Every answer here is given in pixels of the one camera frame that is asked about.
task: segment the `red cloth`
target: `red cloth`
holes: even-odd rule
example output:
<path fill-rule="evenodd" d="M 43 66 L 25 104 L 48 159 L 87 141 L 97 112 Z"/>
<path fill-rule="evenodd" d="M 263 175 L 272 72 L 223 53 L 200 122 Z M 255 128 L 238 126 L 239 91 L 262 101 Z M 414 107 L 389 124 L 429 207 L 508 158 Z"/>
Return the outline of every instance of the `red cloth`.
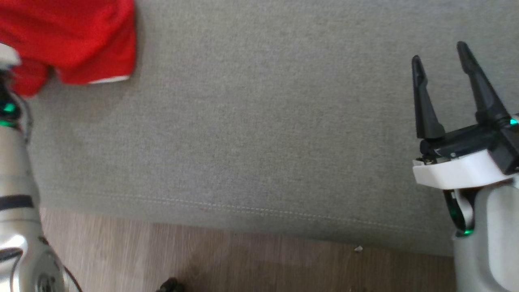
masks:
<path fill-rule="evenodd" d="M 134 14 L 133 0 L 0 0 L 0 42 L 22 59 L 13 90 L 35 95 L 50 67 L 68 84 L 130 75 Z"/>

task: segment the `gray fabric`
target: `gray fabric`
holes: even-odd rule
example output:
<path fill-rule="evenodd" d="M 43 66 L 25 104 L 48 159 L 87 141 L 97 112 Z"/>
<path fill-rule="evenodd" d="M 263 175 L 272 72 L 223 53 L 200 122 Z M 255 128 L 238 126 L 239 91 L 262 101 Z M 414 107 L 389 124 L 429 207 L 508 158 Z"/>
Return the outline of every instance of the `gray fabric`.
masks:
<path fill-rule="evenodd" d="M 468 42 L 519 111 L 515 1 L 138 2 L 127 82 L 53 80 L 31 105 L 45 207 L 449 254 L 414 183 L 411 57 L 449 129 L 474 123 Z"/>

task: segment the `white plastic part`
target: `white plastic part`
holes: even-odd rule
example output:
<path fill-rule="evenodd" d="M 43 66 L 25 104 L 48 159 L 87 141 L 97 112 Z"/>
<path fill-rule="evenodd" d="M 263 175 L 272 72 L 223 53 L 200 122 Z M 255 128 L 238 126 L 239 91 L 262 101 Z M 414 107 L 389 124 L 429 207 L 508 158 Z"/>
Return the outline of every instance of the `white plastic part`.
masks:
<path fill-rule="evenodd" d="M 15 49 L 8 45 L 0 44 L 0 70 L 7 70 L 21 63 Z"/>
<path fill-rule="evenodd" d="M 416 160 L 413 164 L 417 183 L 441 190 L 482 187 L 512 177 L 501 172 L 488 150 L 438 164 Z"/>
<path fill-rule="evenodd" d="M 128 80 L 129 78 L 130 78 L 129 75 L 125 75 L 125 76 L 114 76 L 114 77 L 110 77 L 110 78 L 103 78 L 103 79 L 99 79 L 99 80 L 96 80 L 96 81 L 90 81 L 89 83 L 90 83 L 90 84 L 98 84 L 98 83 L 120 82 L 120 81 Z"/>
<path fill-rule="evenodd" d="M 485 187 L 474 209 L 474 232 L 454 236 L 458 291 L 519 291 L 519 190 L 510 183 Z"/>
<path fill-rule="evenodd" d="M 38 186 L 34 181 L 31 162 L 20 130 L 0 126 L 0 197 L 13 194 L 31 196 L 39 207 Z M 0 222 L 29 219 L 39 221 L 38 209 L 18 208 L 0 211 Z"/>

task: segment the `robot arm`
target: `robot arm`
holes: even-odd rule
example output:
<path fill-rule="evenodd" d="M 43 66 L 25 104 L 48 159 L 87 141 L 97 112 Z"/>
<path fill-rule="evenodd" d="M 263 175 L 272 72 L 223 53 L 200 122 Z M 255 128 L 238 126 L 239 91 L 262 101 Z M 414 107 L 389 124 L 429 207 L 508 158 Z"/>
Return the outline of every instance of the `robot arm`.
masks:
<path fill-rule="evenodd" d="M 458 43 L 476 101 L 477 124 L 446 133 L 427 94 L 420 58 L 412 60 L 419 184 L 443 190 L 456 226 L 459 292 L 519 291 L 519 121 L 511 116 L 469 47 Z"/>
<path fill-rule="evenodd" d="M 26 148 L 30 123 L 21 129 L 24 102 L 7 88 L 8 70 L 18 62 L 16 52 L 0 44 L 0 290 L 80 291 L 43 234 Z"/>

